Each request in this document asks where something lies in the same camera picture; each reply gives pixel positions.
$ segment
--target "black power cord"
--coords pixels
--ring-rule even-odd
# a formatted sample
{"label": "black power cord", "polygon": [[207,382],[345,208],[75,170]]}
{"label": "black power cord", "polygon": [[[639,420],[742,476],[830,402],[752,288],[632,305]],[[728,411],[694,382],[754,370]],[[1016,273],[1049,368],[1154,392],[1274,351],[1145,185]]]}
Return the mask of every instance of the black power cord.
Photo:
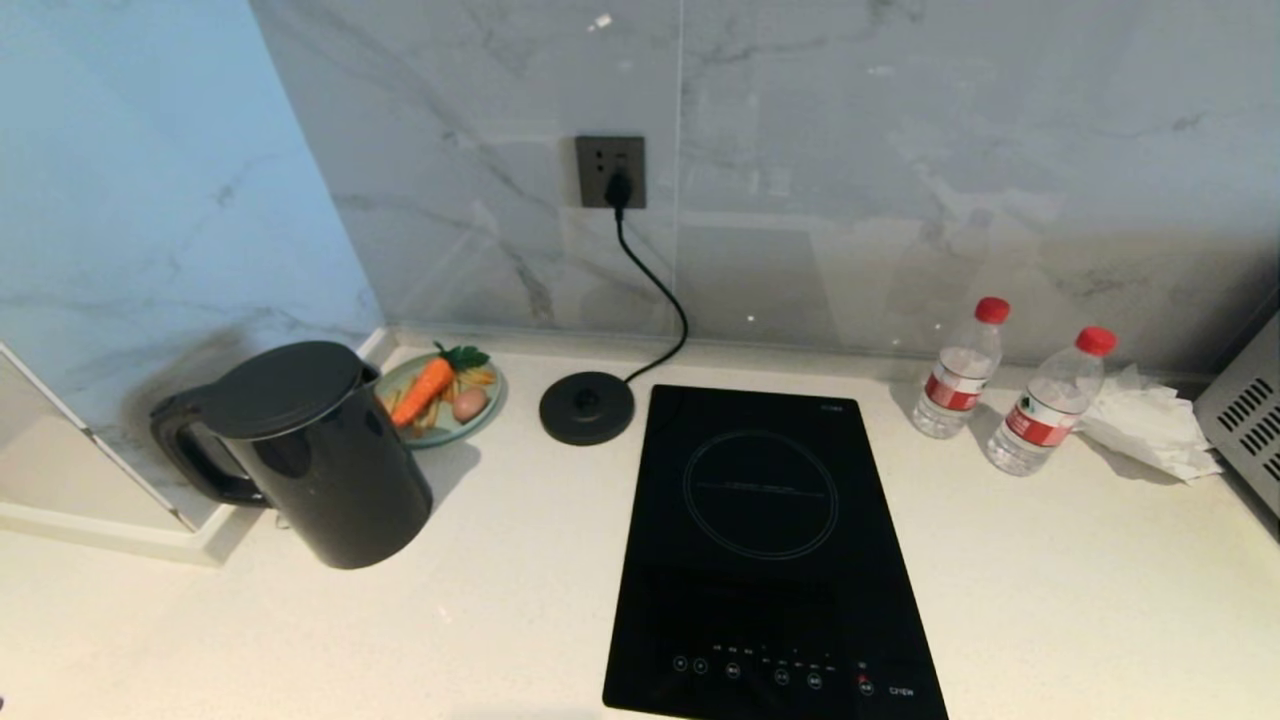
{"label": "black power cord", "polygon": [[613,173],[613,176],[609,178],[609,183],[604,188],[604,201],[608,202],[611,208],[613,208],[613,220],[618,225],[618,245],[622,246],[622,251],[627,254],[627,258],[631,258],[631,261],[635,263],[637,268],[640,268],[640,272],[644,273],[645,277],[649,278],[653,282],[653,284],[655,284],[658,290],[662,291],[663,295],[667,296],[667,300],[669,300],[671,305],[676,309],[676,314],[680,315],[680,341],[677,341],[676,346],[668,350],[667,354],[663,355],[662,357],[654,360],[653,363],[649,363],[644,368],[640,368],[635,373],[627,375],[627,378],[623,380],[627,384],[631,384],[631,380],[639,378],[640,375],[648,373],[649,370],[657,368],[658,365],[662,365],[667,360],[671,360],[677,352],[680,352],[680,348],[685,346],[685,341],[689,340],[689,318],[685,316],[685,309],[680,306],[680,301],[676,300],[676,296],[672,295],[669,290],[667,290],[667,286],[664,286],[662,281],[658,279],[658,275],[653,274],[653,270],[645,266],[645,264],[641,263],[639,258],[636,258],[636,254],[632,252],[631,247],[627,246],[627,240],[622,234],[622,211],[627,206],[627,202],[630,200],[631,200],[631,178],[628,178],[626,173],[622,172]]}

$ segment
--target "plate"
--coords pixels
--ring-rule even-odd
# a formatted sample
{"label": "plate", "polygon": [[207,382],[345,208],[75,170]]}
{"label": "plate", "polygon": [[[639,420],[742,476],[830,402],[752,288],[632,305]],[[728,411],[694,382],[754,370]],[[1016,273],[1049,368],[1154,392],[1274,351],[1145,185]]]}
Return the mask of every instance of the plate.
{"label": "plate", "polygon": [[[422,372],[422,365],[426,365],[428,361],[438,357],[439,355],[439,352],[431,352],[430,355],[415,357],[383,375],[383,379],[378,380],[378,384],[374,386],[374,392],[378,393],[378,400],[380,400],[384,406],[389,407],[390,401],[397,396],[397,393],[404,395],[410,386],[413,384],[413,380],[416,380],[417,375]],[[497,379],[493,384],[472,386],[462,383],[462,389],[470,389],[472,387],[484,388],[485,395],[489,396],[489,404],[484,406],[484,410],[472,418],[471,421],[463,424],[453,419],[453,406],[442,400],[435,427],[426,428],[424,430],[415,430],[413,425],[396,428],[397,434],[399,434],[406,446],[412,448],[436,447],[461,439],[480,429],[489,420],[489,418],[493,416],[494,410],[502,402],[503,395],[507,391],[507,380],[502,377],[502,372],[498,370],[492,361],[485,363],[481,368],[494,374]]]}

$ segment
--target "plastic water bottle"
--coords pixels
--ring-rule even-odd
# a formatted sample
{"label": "plastic water bottle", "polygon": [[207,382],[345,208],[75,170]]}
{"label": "plastic water bottle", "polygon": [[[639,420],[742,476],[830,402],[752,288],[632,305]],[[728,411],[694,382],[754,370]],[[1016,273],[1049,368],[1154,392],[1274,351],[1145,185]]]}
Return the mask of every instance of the plastic water bottle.
{"label": "plastic water bottle", "polygon": [[1075,346],[1046,360],[987,442],[987,459],[1010,475],[1043,468],[1102,389],[1102,359],[1115,346],[1111,331],[1084,328]]}
{"label": "plastic water bottle", "polygon": [[918,430],[948,438],[969,421],[982,389],[1000,365],[1000,325],[1005,318],[1009,318],[1009,302],[983,297],[973,319],[951,333],[911,413],[911,423]]}

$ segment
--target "kettle handle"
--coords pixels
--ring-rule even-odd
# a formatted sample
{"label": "kettle handle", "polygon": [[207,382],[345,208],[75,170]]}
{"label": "kettle handle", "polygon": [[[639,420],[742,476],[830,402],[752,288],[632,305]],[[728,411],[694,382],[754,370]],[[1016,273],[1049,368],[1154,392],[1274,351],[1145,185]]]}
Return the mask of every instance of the kettle handle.
{"label": "kettle handle", "polygon": [[223,471],[191,433],[200,421],[200,392],[188,389],[166,397],[151,411],[151,437],[160,450],[201,493],[228,505],[270,507],[248,475]]}

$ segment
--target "induction cooktop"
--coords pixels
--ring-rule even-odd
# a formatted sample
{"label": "induction cooktop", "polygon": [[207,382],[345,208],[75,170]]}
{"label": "induction cooktop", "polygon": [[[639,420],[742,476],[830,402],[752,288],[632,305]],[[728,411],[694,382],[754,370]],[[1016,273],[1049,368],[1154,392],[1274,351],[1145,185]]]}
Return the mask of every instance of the induction cooktop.
{"label": "induction cooktop", "polygon": [[654,387],[604,703],[946,719],[856,402]]}

